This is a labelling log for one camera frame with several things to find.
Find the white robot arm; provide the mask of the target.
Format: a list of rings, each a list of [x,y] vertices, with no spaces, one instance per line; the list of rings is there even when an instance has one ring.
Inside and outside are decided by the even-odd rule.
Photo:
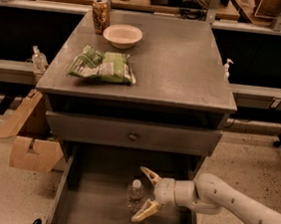
[[[244,224],[281,224],[281,214],[235,190],[211,173],[202,173],[195,180],[159,177],[142,166],[140,170],[153,186],[154,200],[147,200],[132,222],[142,222],[162,206],[173,205],[194,213],[217,214],[225,208]]]

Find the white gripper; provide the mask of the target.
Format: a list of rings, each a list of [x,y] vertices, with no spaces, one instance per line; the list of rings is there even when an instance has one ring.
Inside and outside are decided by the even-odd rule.
[[[145,166],[140,171],[154,185],[155,200],[147,200],[141,209],[132,216],[132,222],[139,223],[161,209],[161,205],[191,207],[195,202],[195,184],[193,181],[175,180],[174,178],[160,178],[154,171]]]

